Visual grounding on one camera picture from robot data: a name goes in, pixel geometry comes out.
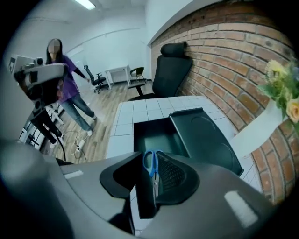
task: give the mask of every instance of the chair armrest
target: chair armrest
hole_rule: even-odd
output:
[[[128,89],[140,87],[140,86],[143,86],[143,85],[145,85],[145,83],[132,84],[132,85],[128,86]]]
[[[132,85],[129,85],[128,86],[128,89],[131,89],[131,88],[136,88],[137,89],[137,91],[138,91],[138,93],[139,93],[139,95],[140,96],[142,96],[143,95],[143,93],[142,93],[142,91],[141,91],[141,86],[143,86],[143,85],[145,85],[145,83],[137,83],[137,84],[132,84]]]

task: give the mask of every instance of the office chair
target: office chair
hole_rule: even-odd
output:
[[[99,93],[100,93],[100,89],[101,89],[102,86],[103,86],[103,82],[106,80],[106,78],[105,78],[105,77],[101,77],[102,74],[101,74],[101,73],[98,73],[98,74],[97,74],[97,79],[94,80],[94,76],[92,75],[92,73],[91,73],[90,70],[88,69],[88,65],[85,65],[85,66],[84,66],[84,69],[85,69],[86,72],[88,73],[88,75],[89,75],[89,77],[90,77],[90,79],[91,79],[91,81],[92,81],[92,85],[95,85],[95,86],[97,85],[96,88],[95,88],[95,90],[94,90],[94,93],[95,93],[96,90],[98,90],[98,94],[99,94]]]
[[[144,71],[144,67],[138,67],[138,68],[131,70],[130,71],[130,75],[131,75],[130,82],[132,82],[132,77],[135,77],[136,82],[138,83],[138,80],[140,80],[140,77],[142,77],[142,80],[144,80],[144,82],[146,83],[146,79],[144,79],[144,77],[143,77],[143,71]]]
[[[145,83],[132,84],[128,86],[128,89],[136,88],[139,96],[128,101],[174,97],[192,66],[192,58],[185,56],[186,46],[186,42],[164,45],[161,48],[162,55],[157,59],[156,75],[153,82],[154,93],[146,95],[142,93],[140,87]]]

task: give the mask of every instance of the yellow flower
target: yellow flower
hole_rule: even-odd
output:
[[[286,114],[291,121],[298,123],[299,121],[299,98],[291,99],[286,105]]]
[[[267,66],[267,70],[272,70],[274,72],[279,72],[281,74],[286,74],[285,68],[277,61],[270,60]]]

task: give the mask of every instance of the chair backrest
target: chair backrest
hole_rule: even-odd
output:
[[[170,43],[161,48],[157,60],[153,92],[158,97],[174,97],[192,67],[192,58],[185,56],[186,42]]]
[[[92,75],[92,73],[90,72],[90,70],[88,69],[88,65],[85,65],[84,66],[84,69],[86,70],[87,74],[89,75],[91,81],[92,81],[92,84],[94,82],[94,76]]]

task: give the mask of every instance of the long dark hair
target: long dark hair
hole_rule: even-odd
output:
[[[57,38],[53,38],[53,39],[51,39],[51,41],[53,41],[55,39],[58,40],[59,43],[60,43],[60,50],[57,52],[57,56],[56,56],[55,62],[56,63],[62,63],[62,42],[61,42],[60,39],[57,39]],[[47,62],[46,62],[46,65],[52,64],[52,59],[51,59],[51,56],[50,56],[50,53],[49,53],[49,50],[48,50],[51,41],[49,41],[49,44],[47,46]]]

